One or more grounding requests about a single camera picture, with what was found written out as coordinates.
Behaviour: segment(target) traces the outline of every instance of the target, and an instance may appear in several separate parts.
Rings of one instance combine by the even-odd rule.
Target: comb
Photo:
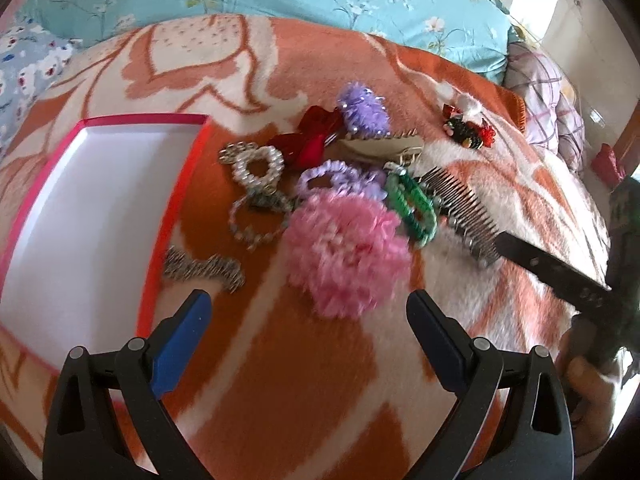
[[[494,243],[498,228],[471,189],[442,168],[416,180],[427,195],[437,197],[440,214],[447,216],[448,225],[476,260],[489,266],[500,257]]]

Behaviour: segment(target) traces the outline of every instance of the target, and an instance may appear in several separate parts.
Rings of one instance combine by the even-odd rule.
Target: purple scrunchie
[[[309,198],[318,192],[321,188],[309,189],[309,181],[327,173],[332,174],[332,189],[340,195],[357,194],[378,202],[386,198],[386,191],[383,189],[386,182],[384,171],[360,173],[357,168],[348,166],[342,160],[328,160],[322,166],[303,171],[296,185],[296,194],[302,198]]]

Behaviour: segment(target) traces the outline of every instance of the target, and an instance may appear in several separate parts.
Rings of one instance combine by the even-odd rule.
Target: purple tinsel hair tie
[[[348,83],[338,95],[338,108],[351,135],[364,139],[385,137],[389,133],[389,114],[377,97],[362,83]]]
[[[319,192],[322,188],[309,189],[309,181],[327,173],[332,175],[332,189],[339,195],[356,194],[378,202],[386,198],[386,191],[383,189],[386,181],[384,171],[361,174],[357,168],[342,160],[328,160],[322,166],[303,171],[296,185],[296,194],[301,198],[309,198]]]

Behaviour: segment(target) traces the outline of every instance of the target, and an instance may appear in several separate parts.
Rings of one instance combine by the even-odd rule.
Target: white pom-pom
[[[446,103],[453,102],[456,97],[456,89],[446,81],[441,81],[436,85],[436,94]]]
[[[456,99],[456,106],[469,117],[478,115],[482,111],[482,103],[469,94],[460,94]]]

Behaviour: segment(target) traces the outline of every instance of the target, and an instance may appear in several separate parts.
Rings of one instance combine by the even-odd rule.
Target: white tray
[[[159,225],[205,120],[82,121],[38,176],[0,266],[0,324],[49,367],[136,335]]]

